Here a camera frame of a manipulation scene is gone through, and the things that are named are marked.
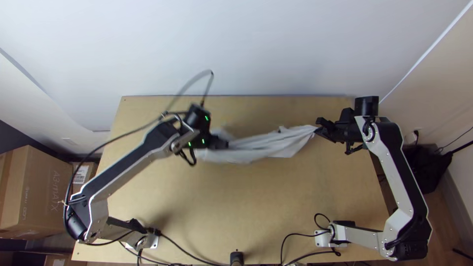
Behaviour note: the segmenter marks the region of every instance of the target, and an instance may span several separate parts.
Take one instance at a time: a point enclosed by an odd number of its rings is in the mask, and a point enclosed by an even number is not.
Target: cable
[[[332,248],[331,251],[319,251],[319,252],[313,252],[313,253],[309,253],[309,254],[305,254],[303,256],[300,256],[296,259],[293,259],[290,263],[286,264],[285,266],[288,266],[288,265],[291,265],[293,263],[296,263],[304,258],[307,258],[307,257],[310,257],[310,256],[314,256],[314,255],[320,255],[320,254],[327,254],[327,253],[334,253],[336,256],[340,257],[341,256],[341,253],[336,251],[334,248]]]
[[[197,261],[200,261],[202,263],[205,263],[205,264],[208,264],[208,265],[212,265],[212,266],[221,266],[219,264],[215,264],[215,263],[212,263],[212,262],[208,262],[208,261],[205,261],[205,260],[202,260],[202,259],[199,259],[197,258],[196,256],[190,254],[189,252],[187,252],[186,250],[184,250],[183,248],[181,248],[176,242],[174,242],[172,239],[170,239],[169,237],[165,236],[163,233],[161,233],[161,236],[164,237],[165,239],[167,239],[169,242],[171,242],[174,246],[176,246],[178,249],[180,249],[184,254],[186,254],[187,256],[193,258],[194,260],[197,260]]]
[[[366,262],[359,262],[359,263],[364,264],[364,265],[366,265],[366,266],[371,266],[371,265],[369,265],[369,264],[366,263]]]
[[[139,251],[138,251],[138,256],[136,257],[136,266],[139,266],[139,259],[141,259],[141,254],[143,253],[143,249],[141,248]]]
[[[316,237],[318,235],[322,235],[322,234],[325,234],[325,233],[329,233],[330,230],[328,231],[323,231],[322,233],[318,233],[318,234],[303,234],[303,233],[290,233],[288,234],[284,240],[282,241],[282,244],[281,244],[281,252],[279,253],[279,258],[280,258],[280,262],[281,262],[281,265],[282,265],[282,250],[284,248],[284,242],[286,242],[286,239],[292,235],[300,235],[300,236],[307,236],[307,237]]]
[[[149,122],[148,124],[146,125],[143,125],[137,129],[134,129],[130,132],[127,132],[125,134],[122,134],[116,138],[113,138],[107,142],[105,142],[104,144],[100,145],[99,147],[95,148],[93,151],[91,151],[89,154],[87,154],[79,163],[79,165],[77,166],[77,168],[75,169],[74,173],[72,174],[70,180],[69,180],[69,184],[68,184],[68,188],[66,190],[66,198],[64,200],[64,208],[63,208],[63,222],[64,222],[64,227],[66,229],[66,232],[69,234],[70,237],[72,237],[74,240],[77,240],[73,235],[72,233],[70,232],[69,230],[69,226],[67,224],[68,222],[68,218],[66,217],[67,216],[67,208],[68,208],[68,205],[72,202],[69,202],[69,198],[70,198],[70,191],[71,191],[71,188],[72,188],[72,181],[75,177],[75,175],[77,174],[77,172],[79,171],[80,167],[84,164],[84,162],[86,162],[94,153],[96,153],[98,150],[102,149],[103,147],[107,146],[108,144],[112,143],[112,142],[115,142],[123,137],[126,137],[126,136],[129,136],[131,134],[134,134],[138,131],[141,131],[149,126],[151,126],[152,124],[158,122],[158,121],[161,121],[164,117],[166,117],[168,114],[179,114],[179,113],[182,113],[182,112],[169,112],[169,110],[174,106],[175,102],[177,101],[177,98],[179,98],[179,96],[181,96],[183,93],[185,93],[194,83],[196,83],[198,80],[200,80],[201,78],[207,76],[207,75],[211,75],[211,77],[209,78],[209,82],[207,84],[207,87],[205,89],[205,93],[204,93],[204,96],[202,98],[202,101],[201,101],[201,105],[203,106],[203,103],[205,101],[205,97],[207,96],[208,94],[208,91],[210,90],[210,86],[212,85],[212,81],[213,81],[213,71],[210,70],[210,69],[207,69],[207,70],[204,70],[200,73],[198,73],[197,75],[195,75],[193,78],[191,78],[188,82],[186,82],[186,84],[184,84],[184,86],[179,90],[179,92],[172,98],[171,102],[167,105],[167,107],[165,108],[164,112],[160,114],[159,117],[157,117],[156,119],[154,119],[153,121]]]
[[[130,252],[131,254],[133,254],[134,256],[136,256],[138,259],[142,259],[142,260],[145,260],[145,261],[149,261],[149,262],[151,262],[151,263],[156,263],[156,264],[158,264],[158,265],[170,266],[170,264],[162,263],[162,262],[157,262],[157,261],[154,261],[154,260],[145,258],[145,257],[143,257],[142,255],[136,254],[135,252],[129,250],[122,242],[119,242],[119,243],[120,243],[120,245],[121,245],[126,251]]]
[[[98,243],[98,244],[89,243],[89,244],[86,244],[86,245],[88,245],[88,246],[105,246],[105,245],[111,244],[111,243],[113,243],[113,242],[117,242],[117,241],[119,241],[120,239],[126,237],[127,235],[129,235],[129,234],[131,234],[131,233],[133,233],[133,232],[134,232],[133,230],[130,230],[128,233],[126,233],[126,234],[124,234],[124,235],[122,235],[122,236],[120,236],[120,237],[118,237],[118,238],[116,238],[116,239],[114,239],[114,240],[111,240],[111,241],[109,241],[109,242]]]
[[[437,150],[435,150],[434,153],[441,153],[444,148],[446,148],[446,147],[448,147],[450,144],[456,142],[459,138],[463,137],[466,133],[470,132],[472,129],[473,129],[473,126],[472,126],[469,130],[463,132],[463,134],[461,134],[458,138],[454,139],[454,140],[453,140],[452,142],[450,142],[449,144],[447,144],[447,145],[445,145],[445,146],[443,146],[443,147],[440,147],[440,148],[438,148]]]
[[[322,217],[324,217],[325,219],[327,219],[327,221],[329,221],[329,223],[330,223],[330,219],[329,219],[327,216],[325,216],[325,214],[316,213],[316,214],[314,215],[314,222],[315,222],[315,224],[316,224],[320,229],[329,230],[328,228],[324,228],[324,227],[320,226],[320,224],[317,223],[317,216],[319,216],[319,215],[322,216]]]
[[[212,82],[213,82],[213,71],[210,71],[210,78],[208,79],[208,82],[207,82],[207,88],[205,89],[205,92],[202,96],[202,100],[201,100],[201,106],[203,107],[203,104],[205,102],[205,98],[207,98],[207,95],[208,95],[208,91],[210,90],[210,86],[212,86]]]

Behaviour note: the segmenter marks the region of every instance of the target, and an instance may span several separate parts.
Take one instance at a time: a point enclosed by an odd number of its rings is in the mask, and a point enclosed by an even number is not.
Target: white towel
[[[317,127],[306,125],[292,128],[279,127],[278,131],[235,139],[224,129],[212,134],[229,142],[226,150],[196,149],[197,159],[214,163],[248,164],[265,157],[289,158],[294,156],[314,136]]]

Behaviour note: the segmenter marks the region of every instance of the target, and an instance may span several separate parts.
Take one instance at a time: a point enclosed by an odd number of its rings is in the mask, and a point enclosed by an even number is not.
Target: robotic arm
[[[315,133],[336,143],[346,143],[346,154],[363,148],[378,156],[397,201],[398,209],[386,221],[383,231],[360,228],[353,221],[332,221],[330,234],[315,237],[318,247],[344,247],[356,243],[378,250],[392,260],[420,259],[427,254],[432,228],[427,220],[427,206],[401,150],[403,137],[399,127],[384,117],[377,117],[378,97],[355,99],[355,110],[346,108],[340,120],[319,117],[321,127]],[[181,155],[194,148],[225,149],[226,141],[209,133],[210,113],[193,104],[185,118],[175,116],[160,122],[143,142],[115,164],[86,183],[72,195],[66,215],[66,229],[80,243],[92,244],[97,238],[127,242],[135,250],[156,248],[160,231],[145,228],[136,219],[121,221],[108,215],[107,198],[156,159]],[[361,143],[352,148],[354,143]]]
[[[362,148],[374,153],[381,163],[397,203],[384,230],[357,227],[353,221],[332,221],[330,234],[315,237],[317,246],[339,247],[356,243],[377,250],[391,261],[422,259],[432,228],[422,193],[402,152],[403,136],[398,125],[378,115],[378,97],[355,99],[355,110],[346,108],[333,123],[319,117],[316,134],[346,144],[346,154]]]
[[[145,228],[136,219],[121,221],[108,215],[107,199],[131,178],[156,159],[181,155],[193,148],[227,148],[228,143],[209,133],[210,113],[192,104],[184,120],[178,115],[162,121],[151,129],[143,142],[112,166],[87,182],[80,192],[72,195],[66,212],[66,230],[79,243],[91,244],[97,238],[127,242],[136,251],[156,248],[160,231]]]

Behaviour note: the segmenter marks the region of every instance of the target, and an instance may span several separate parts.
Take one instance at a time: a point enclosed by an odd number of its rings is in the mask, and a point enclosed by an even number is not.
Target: white wall
[[[174,94],[207,68],[212,94],[382,97],[466,3],[5,1],[0,48],[79,124],[108,130],[120,96]]]
[[[420,143],[444,146],[473,126],[473,9],[470,7],[423,61],[382,102],[380,113]],[[445,148],[473,139],[473,132]],[[449,172],[473,220],[473,147],[454,155]]]
[[[52,149],[87,154],[108,137],[108,132],[92,132],[77,124],[2,55],[0,89],[0,120]]]

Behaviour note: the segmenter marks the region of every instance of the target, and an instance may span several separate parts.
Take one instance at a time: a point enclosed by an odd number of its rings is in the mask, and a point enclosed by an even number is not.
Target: plywood board
[[[199,97],[182,97],[173,110],[185,110]],[[113,125],[115,137],[153,120],[170,97],[123,97]],[[212,127],[236,136],[267,133],[278,126],[315,124],[318,116],[333,121],[350,98],[209,97]],[[105,148],[99,172],[135,148],[144,132]],[[115,218],[139,219],[159,227],[189,252],[227,264],[238,249],[248,264],[279,263],[280,245],[288,233],[312,234],[317,212],[331,219],[382,229],[388,212],[367,151],[345,155],[344,145],[312,139],[295,157],[263,159],[250,165],[198,162],[190,167],[180,157],[156,161],[109,198]],[[317,248],[314,239],[293,236],[285,244],[285,262]],[[303,262],[381,259],[357,245],[340,249],[341,257],[324,254]],[[163,262],[197,262],[161,238],[157,249],[143,252]],[[135,263],[118,244],[77,244],[74,260]]]

